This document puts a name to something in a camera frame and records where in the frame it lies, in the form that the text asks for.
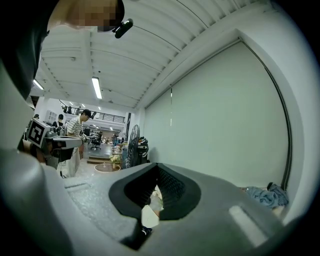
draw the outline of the white corrugated ceiling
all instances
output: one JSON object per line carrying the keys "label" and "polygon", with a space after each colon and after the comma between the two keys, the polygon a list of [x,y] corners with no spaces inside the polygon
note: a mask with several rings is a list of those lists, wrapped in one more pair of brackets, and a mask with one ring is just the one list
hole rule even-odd
{"label": "white corrugated ceiling", "polygon": [[[166,66],[210,26],[255,0],[124,0],[134,26],[113,33],[53,29],[43,43],[32,95],[134,108]],[[102,101],[90,78],[99,77]]]}

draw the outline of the ceiling light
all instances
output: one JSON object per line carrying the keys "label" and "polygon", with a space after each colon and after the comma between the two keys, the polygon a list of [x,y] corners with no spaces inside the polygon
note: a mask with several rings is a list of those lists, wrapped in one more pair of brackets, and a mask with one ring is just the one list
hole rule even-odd
{"label": "ceiling light", "polygon": [[96,97],[98,99],[102,99],[101,91],[100,91],[100,84],[99,84],[99,78],[92,77],[92,83],[95,90]]}
{"label": "ceiling light", "polygon": [[41,90],[43,90],[44,88],[40,85],[40,83],[38,83],[38,81],[36,79],[33,80],[33,83],[38,86]]}

